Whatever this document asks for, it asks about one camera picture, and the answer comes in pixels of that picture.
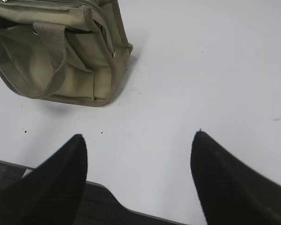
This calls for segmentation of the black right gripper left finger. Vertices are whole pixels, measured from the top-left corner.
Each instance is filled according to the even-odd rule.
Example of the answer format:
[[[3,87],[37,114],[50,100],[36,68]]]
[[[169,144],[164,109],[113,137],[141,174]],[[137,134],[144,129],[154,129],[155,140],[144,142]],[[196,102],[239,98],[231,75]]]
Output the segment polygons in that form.
[[[76,134],[38,168],[0,191],[0,225],[71,225],[87,171],[86,143]]]

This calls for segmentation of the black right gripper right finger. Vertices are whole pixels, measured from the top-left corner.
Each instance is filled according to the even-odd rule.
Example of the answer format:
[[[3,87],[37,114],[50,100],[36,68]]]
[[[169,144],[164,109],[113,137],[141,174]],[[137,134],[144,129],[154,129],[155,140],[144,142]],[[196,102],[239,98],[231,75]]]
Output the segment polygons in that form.
[[[203,131],[194,136],[190,167],[207,224],[281,225],[281,186]]]

